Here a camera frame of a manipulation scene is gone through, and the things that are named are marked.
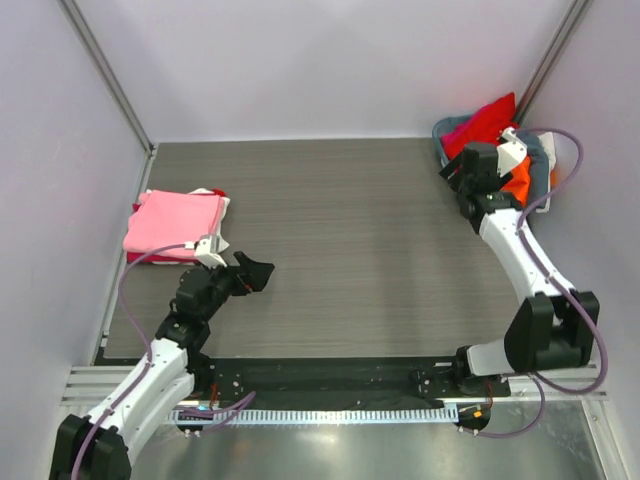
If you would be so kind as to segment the red t shirt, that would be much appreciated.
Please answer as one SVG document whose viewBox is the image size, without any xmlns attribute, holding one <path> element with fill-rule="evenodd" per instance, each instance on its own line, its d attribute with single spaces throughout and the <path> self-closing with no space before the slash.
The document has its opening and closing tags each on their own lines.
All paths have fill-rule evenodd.
<svg viewBox="0 0 640 480">
<path fill-rule="evenodd" d="M 456 126 L 451 133 L 441 137 L 446 157 L 449 160 L 454 159 L 470 142 L 498 145 L 504 129 L 519 126 L 514 121 L 515 113 L 516 95 L 514 92 L 480 108 L 469 120 Z"/>
</svg>

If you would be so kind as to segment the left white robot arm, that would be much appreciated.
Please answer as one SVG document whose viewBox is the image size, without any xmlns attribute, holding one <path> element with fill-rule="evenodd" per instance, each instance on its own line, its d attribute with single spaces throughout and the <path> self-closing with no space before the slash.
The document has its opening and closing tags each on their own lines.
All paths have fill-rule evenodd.
<svg viewBox="0 0 640 480">
<path fill-rule="evenodd" d="M 173 408 L 212 387 L 201 348 L 209 322 L 231 297 L 261 292 L 275 270 L 238 251 L 235 264 L 201 259 L 184 272 L 169 313 L 125 379 L 88 413 L 68 415 L 56 432 L 52 479 L 128 479 L 141 450 Z"/>
</svg>

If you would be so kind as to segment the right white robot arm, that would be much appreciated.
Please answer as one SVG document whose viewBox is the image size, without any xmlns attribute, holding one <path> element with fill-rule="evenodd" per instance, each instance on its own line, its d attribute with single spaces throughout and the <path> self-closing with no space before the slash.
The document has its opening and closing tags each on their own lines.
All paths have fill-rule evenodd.
<svg viewBox="0 0 640 480">
<path fill-rule="evenodd" d="M 491 376 L 584 367 L 598 341 L 599 301 L 560 274 L 534 237 L 520 202 L 504 190 L 509 180 L 499 170 L 504 150 L 471 142 L 440 172 L 461 215 L 498 258 L 520 303 L 502 338 L 457 350 L 451 383 L 466 396 L 476 394 Z"/>
</svg>

